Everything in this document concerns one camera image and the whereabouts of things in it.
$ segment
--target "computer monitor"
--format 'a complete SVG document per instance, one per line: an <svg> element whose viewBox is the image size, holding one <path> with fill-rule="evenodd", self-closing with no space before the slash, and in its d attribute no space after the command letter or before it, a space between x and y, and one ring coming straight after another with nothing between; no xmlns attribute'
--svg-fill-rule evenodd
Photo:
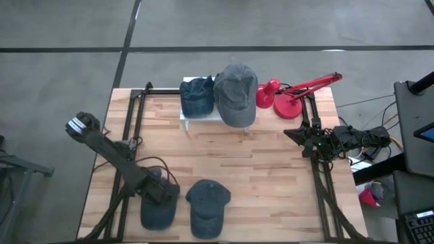
<svg viewBox="0 0 434 244"><path fill-rule="evenodd" d="M413 133L417 138L427 140L429 142L434 142L434 123L430 123Z"/></svg>

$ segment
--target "wooden tabletop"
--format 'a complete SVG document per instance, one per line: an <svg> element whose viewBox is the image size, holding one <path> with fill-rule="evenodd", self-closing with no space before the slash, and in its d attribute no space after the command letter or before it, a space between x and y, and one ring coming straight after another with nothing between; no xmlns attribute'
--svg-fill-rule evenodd
<svg viewBox="0 0 434 244"><path fill-rule="evenodd" d="M130 90L113 90L105 125L111 130L108 137L112 140L122 137ZM331 89L323 88L315 95L322 127L338 125ZM164 231L144 229L140 223L140 198L131 198L124 241L202 241L191 234L190 204L185 200L190 187L200 179L216 180L232 193L218 241L323 240L311 163L301 157L303 147L283 134L284 129L300 126L301 115L286 120L279 118L272 108L257 108L256 120L248 134L221 121L190 123L187 134L179 122L179 96L147 96L144 106L140 132L144 143L136 158L163 158L181 185L181 193L174 222ZM103 162L98 156L96 165ZM159 164L154 159L140 162L143 166ZM89 233L109 206L114 175L115 169L109 164L94 172L78 237ZM339 207L366 236L348 162L334 161L332 177ZM328 216L333 230L330 211Z"/></svg>

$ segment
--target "gray floor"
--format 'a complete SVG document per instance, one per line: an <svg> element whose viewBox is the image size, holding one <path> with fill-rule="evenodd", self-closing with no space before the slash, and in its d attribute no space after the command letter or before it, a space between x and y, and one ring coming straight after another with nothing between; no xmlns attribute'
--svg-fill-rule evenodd
<svg viewBox="0 0 434 244"><path fill-rule="evenodd" d="M134 0L0 0L0 47L121 47ZM434 17L417 0L144 0L132 46L434 45ZM80 110L103 120L120 54L0 54L0 134L14 155L56 168L33 180L15 243L75 238L95 154L64 124ZM215 75L245 62L261 82L295 84L338 71L341 117L380 125L393 82L433 69L434 51L129 54L121 87L178 87L182 76ZM387 117L396 113L392 108ZM400 138L399 128L391 134ZM393 154L398 152L393 147ZM393 240L390 219L364 207L371 237Z"/></svg>

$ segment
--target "small white stand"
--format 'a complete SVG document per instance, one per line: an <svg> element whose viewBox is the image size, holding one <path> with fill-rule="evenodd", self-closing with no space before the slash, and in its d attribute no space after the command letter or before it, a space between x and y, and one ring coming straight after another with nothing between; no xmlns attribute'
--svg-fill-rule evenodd
<svg viewBox="0 0 434 244"><path fill-rule="evenodd" d="M190 82L192 79L196 79L199 77L184 77L183 81ZM180 115L179 120L182 125L182 128L184 131L189 132L189 123L190 121L200 121L200 122L207 122L207 121L222 121L222 117L220 116L220 113L218 112L217 107L214 105L214 110L211 114L206 115L204 117L198 117L198 118L187 118L184 116L184 113L182 112L182 108L180 109ZM249 127L244 127L244 132L249 133L250 129Z"/></svg>

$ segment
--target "baseball cap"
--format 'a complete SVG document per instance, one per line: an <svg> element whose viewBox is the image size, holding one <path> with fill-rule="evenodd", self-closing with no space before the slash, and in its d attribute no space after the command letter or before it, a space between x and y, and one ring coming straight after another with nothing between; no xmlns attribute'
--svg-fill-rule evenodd
<svg viewBox="0 0 434 244"><path fill-rule="evenodd" d="M152 202L149 198L142 198L142 206L140 208L140 221L143 227L148 230L164 230L168 228L175 218L176 202L180 192L179 185L171 184L167 179L161 177L159 168L149 169L154 176L161 179L161 184L172 195L168 201L160 204Z"/></svg>
<svg viewBox="0 0 434 244"><path fill-rule="evenodd" d="M179 87L182 113L185 117L200 117L212 113L214 109L214 82L211 75L183 81Z"/></svg>
<svg viewBox="0 0 434 244"><path fill-rule="evenodd" d="M214 79L214 99L222 120L231 127L247 127L256 118L258 77L244 64L230 64Z"/></svg>
<svg viewBox="0 0 434 244"><path fill-rule="evenodd" d="M200 239L213 239L222 232L224 206L231 192L213 180L200 180L191 187L185 199L190 202L192 234Z"/></svg>

